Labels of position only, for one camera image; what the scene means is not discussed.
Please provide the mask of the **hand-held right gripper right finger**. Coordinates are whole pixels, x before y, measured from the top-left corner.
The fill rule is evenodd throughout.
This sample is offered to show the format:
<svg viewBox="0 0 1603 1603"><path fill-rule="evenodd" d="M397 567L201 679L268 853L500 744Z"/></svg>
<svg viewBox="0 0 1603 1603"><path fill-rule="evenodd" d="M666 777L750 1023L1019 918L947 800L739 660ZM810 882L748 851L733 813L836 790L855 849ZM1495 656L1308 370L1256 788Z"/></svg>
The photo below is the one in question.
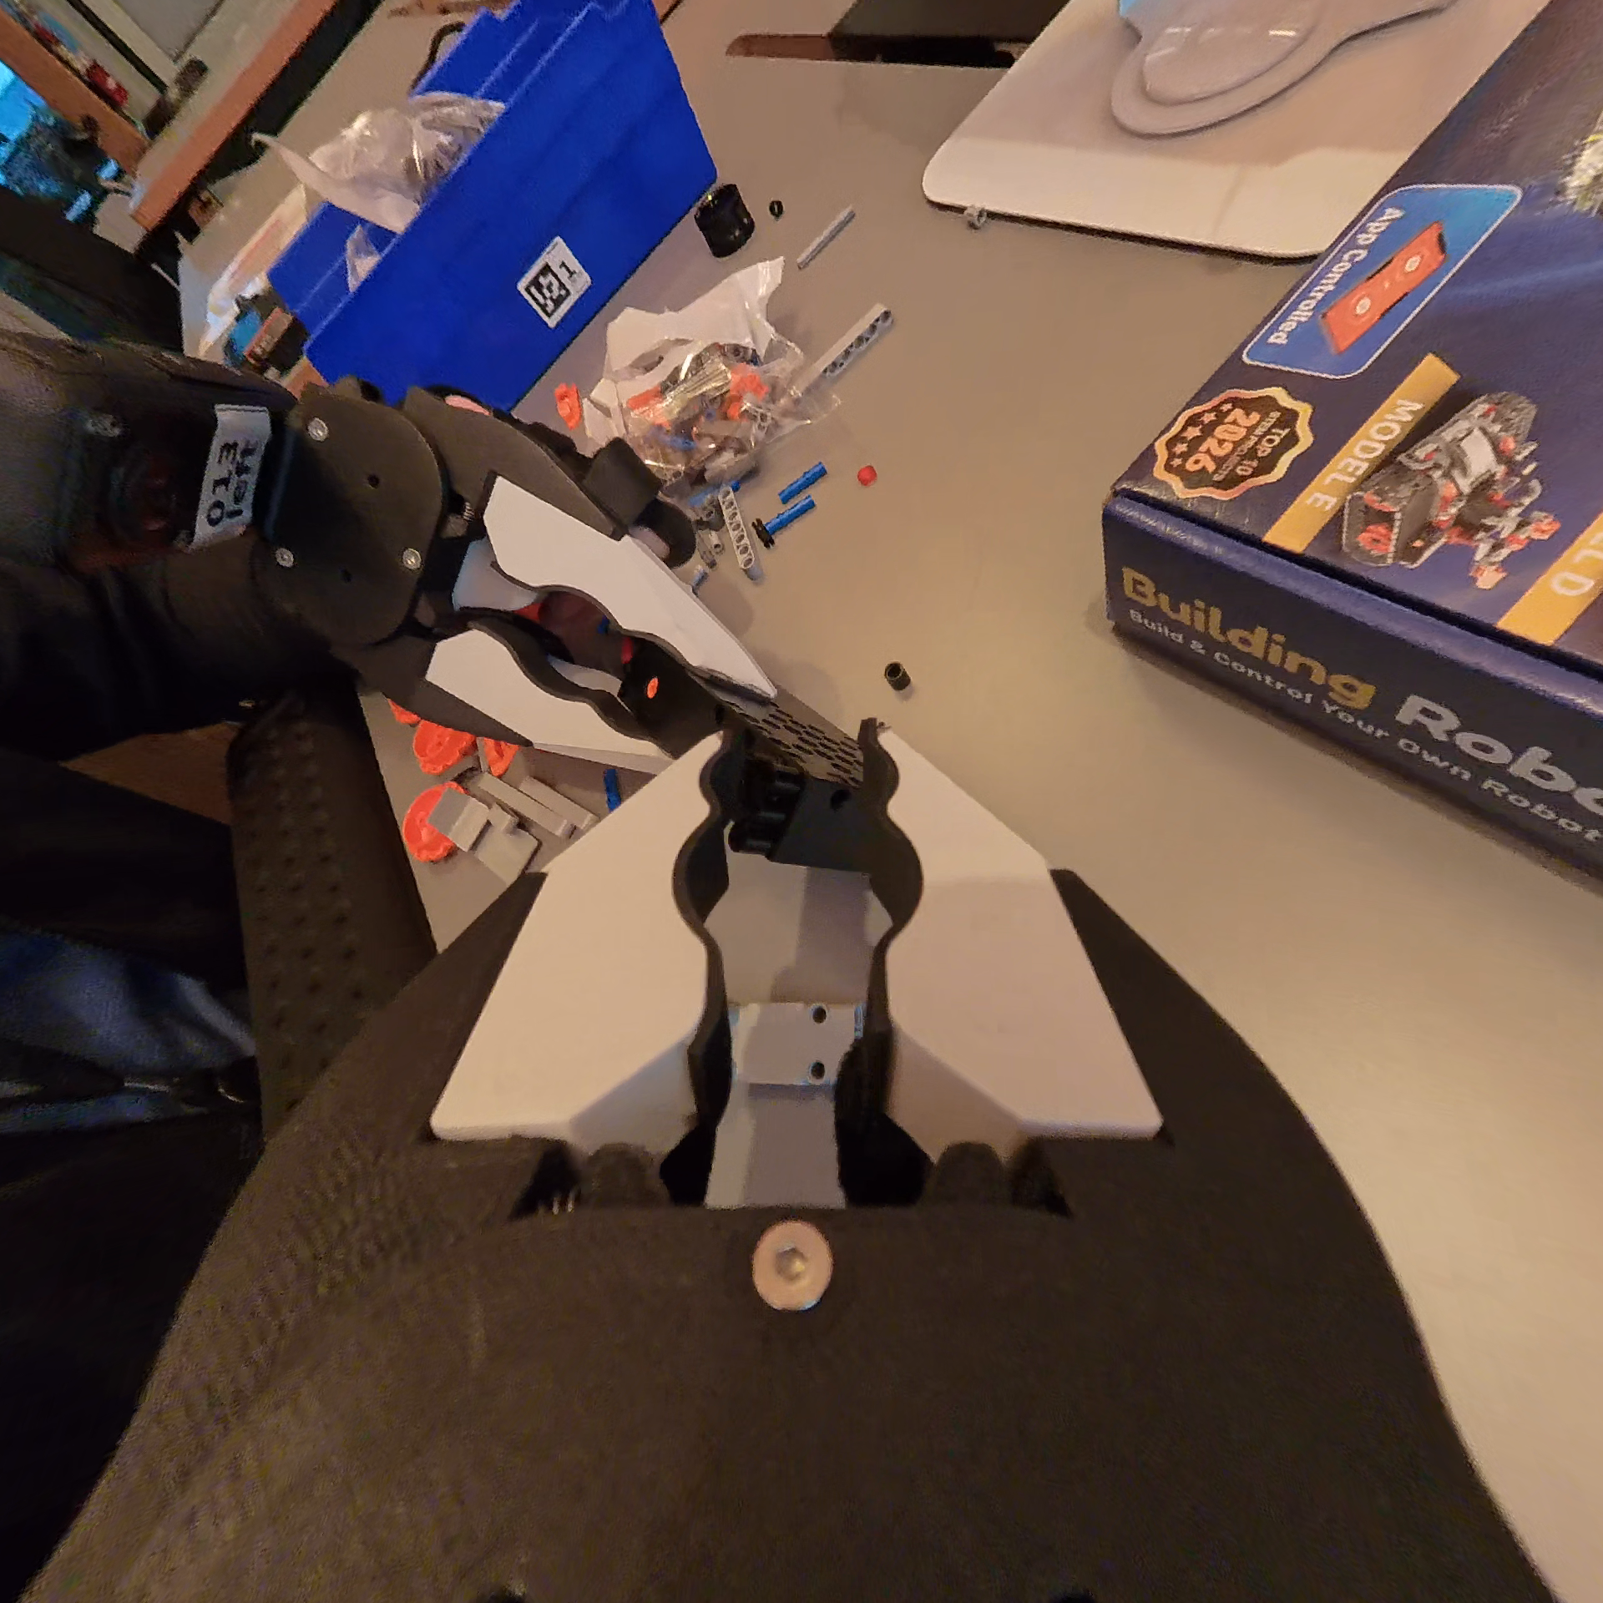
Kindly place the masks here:
<svg viewBox="0 0 1603 1603"><path fill-rule="evenodd" d="M865 1111L918 1147L1147 1139L1161 1112L1042 853L901 735L865 725Z"/></svg>

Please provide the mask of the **white stand base board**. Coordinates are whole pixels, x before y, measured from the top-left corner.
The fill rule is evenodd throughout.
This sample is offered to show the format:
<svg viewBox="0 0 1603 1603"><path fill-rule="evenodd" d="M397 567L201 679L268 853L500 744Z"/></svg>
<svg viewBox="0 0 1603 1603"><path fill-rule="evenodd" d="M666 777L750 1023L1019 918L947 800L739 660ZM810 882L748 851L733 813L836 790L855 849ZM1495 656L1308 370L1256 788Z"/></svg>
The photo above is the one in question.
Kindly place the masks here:
<svg viewBox="0 0 1603 1603"><path fill-rule="evenodd" d="M930 202L1296 261L1321 254L1542 11L1539 2L1266 4L1275 61L1208 101L1149 93L1147 42L1176 4L1063 6L932 156Z"/></svg>

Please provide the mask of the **black perforated building block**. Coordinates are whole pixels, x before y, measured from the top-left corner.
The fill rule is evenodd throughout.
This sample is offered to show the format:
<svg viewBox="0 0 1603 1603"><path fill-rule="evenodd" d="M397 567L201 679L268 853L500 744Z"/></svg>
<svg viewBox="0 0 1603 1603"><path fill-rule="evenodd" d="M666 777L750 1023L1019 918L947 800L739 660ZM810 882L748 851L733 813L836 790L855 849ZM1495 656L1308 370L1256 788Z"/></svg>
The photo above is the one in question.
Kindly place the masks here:
<svg viewBox="0 0 1603 1603"><path fill-rule="evenodd" d="M855 737L787 691L760 696L695 674L657 647L632 656L621 698L672 756L710 735L726 742L714 796L729 851L792 868L871 872L878 826L863 800Z"/></svg>

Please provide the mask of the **blue robot kit box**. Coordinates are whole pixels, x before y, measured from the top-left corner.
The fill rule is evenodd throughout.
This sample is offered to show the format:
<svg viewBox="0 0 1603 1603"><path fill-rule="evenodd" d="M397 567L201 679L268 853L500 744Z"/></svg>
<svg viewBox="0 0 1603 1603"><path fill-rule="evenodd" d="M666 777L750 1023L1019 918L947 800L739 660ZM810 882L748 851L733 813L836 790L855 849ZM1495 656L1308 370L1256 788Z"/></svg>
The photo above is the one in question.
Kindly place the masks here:
<svg viewBox="0 0 1603 1603"><path fill-rule="evenodd" d="M1103 511L1117 632L1594 876L1600 46L1544 6Z"/></svg>

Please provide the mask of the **black dimpled pad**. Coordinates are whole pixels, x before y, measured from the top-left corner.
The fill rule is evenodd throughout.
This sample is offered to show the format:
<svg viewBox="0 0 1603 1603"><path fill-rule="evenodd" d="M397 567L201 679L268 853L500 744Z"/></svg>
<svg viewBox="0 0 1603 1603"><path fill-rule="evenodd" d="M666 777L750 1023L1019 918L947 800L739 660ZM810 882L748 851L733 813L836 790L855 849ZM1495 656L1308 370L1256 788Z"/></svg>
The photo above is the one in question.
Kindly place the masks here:
<svg viewBox="0 0 1603 1603"><path fill-rule="evenodd" d="M227 754L260 1109L275 1135L435 956L353 681L252 710Z"/></svg>

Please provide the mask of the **clear bag of parts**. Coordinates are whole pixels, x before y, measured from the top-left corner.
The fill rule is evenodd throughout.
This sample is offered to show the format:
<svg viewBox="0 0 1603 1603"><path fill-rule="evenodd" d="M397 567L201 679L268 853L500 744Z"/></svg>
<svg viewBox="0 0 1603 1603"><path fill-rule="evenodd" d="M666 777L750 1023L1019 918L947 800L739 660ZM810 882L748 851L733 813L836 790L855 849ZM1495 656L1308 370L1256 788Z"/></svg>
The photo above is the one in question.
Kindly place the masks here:
<svg viewBox="0 0 1603 1603"><path fill-rule="evenodd" d="M313 198L401 235L504 111L504 103L468 93L418 93L399 107L363 111L311 155L268 134L254 141Z"/></svg>

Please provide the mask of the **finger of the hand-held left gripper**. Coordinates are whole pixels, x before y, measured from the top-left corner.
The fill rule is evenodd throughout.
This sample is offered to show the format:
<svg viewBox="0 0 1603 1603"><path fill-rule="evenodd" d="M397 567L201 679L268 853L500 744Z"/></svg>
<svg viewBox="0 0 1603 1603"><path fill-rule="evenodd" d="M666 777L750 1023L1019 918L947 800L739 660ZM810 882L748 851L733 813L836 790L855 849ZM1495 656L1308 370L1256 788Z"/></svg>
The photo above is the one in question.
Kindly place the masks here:
<svg viewBox="0 0 1603 1603"><path fill-rule="evenodd" d="M426 681L531 748L602 767L674 763L626 710L611 674L552 658L531 628L466 628L443 639Z"/></svg>
<svg viewBox="0 0 1603 1603"><path fill-rule="evenodd" d="M518 586L582 595L693 674L750 698L777 698L743 641L630 534L603 534L502 475L491 483L483 525L495 565Z"/></svg>

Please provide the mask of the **blue plastic bin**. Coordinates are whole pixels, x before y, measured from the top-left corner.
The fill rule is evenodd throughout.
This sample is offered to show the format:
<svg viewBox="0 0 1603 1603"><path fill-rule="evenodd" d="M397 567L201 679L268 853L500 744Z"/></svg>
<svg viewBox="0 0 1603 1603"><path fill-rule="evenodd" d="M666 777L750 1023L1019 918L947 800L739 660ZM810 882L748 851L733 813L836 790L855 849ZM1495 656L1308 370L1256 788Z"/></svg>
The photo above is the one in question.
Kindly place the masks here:
<svg viewBox="0 0 1603 1603"><path fill-rule="evenodd" d="M512 4L420 78L506 111L403 233L321 202L268 271L311 370L512 410L716 179L655 6Z"/></svg>

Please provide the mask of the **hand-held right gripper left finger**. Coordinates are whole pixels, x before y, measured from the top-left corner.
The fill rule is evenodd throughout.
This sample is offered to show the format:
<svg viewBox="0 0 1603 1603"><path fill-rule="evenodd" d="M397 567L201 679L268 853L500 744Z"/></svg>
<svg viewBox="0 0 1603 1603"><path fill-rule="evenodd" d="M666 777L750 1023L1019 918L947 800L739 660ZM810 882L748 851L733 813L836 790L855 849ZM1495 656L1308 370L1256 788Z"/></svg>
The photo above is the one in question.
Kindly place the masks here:
<svg viewBox="0 0 1603 1603"><path fill-rule="evenodd" d="M676 866L714 817L722 746L705 737L544 876L434 1107L437 1139L670 1151L691 1132L708 945Z"/></svg>

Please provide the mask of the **long light grey beam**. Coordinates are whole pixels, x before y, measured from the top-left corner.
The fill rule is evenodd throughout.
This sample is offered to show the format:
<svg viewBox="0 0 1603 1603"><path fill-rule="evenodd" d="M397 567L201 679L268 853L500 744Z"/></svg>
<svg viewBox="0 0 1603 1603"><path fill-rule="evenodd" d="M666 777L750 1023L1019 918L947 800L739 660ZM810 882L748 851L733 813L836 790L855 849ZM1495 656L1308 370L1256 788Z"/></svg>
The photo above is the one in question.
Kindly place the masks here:
<svg viewBox="0 0 1603 1603"><path fill-rule="evenodd" d="M831 387L842 372L892 328L895 315L890 307L874 305L865 313L846 334L842 334L829 351L825 351L798 380L798 391L811 395L815 389Z"/></svg>

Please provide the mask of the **light grey connector piece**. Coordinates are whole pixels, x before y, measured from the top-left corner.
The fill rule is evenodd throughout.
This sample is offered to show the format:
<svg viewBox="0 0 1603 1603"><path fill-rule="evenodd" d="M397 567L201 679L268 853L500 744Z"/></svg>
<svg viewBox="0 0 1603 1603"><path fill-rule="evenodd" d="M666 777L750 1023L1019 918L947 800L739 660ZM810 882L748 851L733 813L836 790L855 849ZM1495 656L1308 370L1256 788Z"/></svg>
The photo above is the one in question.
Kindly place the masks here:
<svg viewBox="0 0 1603 1603"><path fill-rule="evenodd" d="M745 1004L729 1011L733 1082L758 1090L832 1090L865 1030L852 1004Z"/></svg>

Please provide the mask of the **torn clear plastic bag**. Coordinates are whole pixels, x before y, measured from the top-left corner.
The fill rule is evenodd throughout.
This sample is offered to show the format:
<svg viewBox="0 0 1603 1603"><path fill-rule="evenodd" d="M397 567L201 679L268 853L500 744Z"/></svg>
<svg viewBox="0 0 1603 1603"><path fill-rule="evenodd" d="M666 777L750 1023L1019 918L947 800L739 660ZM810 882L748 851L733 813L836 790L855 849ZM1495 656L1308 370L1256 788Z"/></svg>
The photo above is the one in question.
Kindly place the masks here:
<svg viewBox="0 0 1603 1603"><path fill-rule="evenodd" d="M594 446L623 443L678 500L756 467L836 410L836 385L769 317L787 259L726 277L691 305L630 307L607 328L603 374L581 401Z"/></svg>

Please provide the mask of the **person's left forearm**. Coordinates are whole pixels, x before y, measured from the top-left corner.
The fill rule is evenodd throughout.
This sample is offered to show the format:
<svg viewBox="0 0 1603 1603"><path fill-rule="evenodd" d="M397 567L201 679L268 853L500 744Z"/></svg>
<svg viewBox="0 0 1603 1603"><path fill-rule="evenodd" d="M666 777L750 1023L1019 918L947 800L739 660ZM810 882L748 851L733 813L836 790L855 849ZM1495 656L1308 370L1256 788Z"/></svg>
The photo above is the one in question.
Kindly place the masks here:
<svg viewBox="0 0 1603 1603"><path fill-rule="evenodd" d="M292 404L182 353L4 332L4 750L86 756L342 672L254 530Z"/></svg>

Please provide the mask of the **grey long beams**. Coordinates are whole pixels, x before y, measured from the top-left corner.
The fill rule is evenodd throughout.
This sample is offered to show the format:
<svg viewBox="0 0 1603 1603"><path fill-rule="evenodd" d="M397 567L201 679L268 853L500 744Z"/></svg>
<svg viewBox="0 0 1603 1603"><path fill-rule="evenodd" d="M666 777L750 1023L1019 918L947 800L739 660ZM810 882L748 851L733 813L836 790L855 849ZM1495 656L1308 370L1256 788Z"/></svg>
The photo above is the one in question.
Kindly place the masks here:
<svg viewBox="0 0 1603 1603"><path fill-rule="evenodd" d="M514 784L504 777L483 771L470 780L470 790L476 798L512 813L544 836L581 836L596 822L596 815L588 809L535 780Z"/></svg>

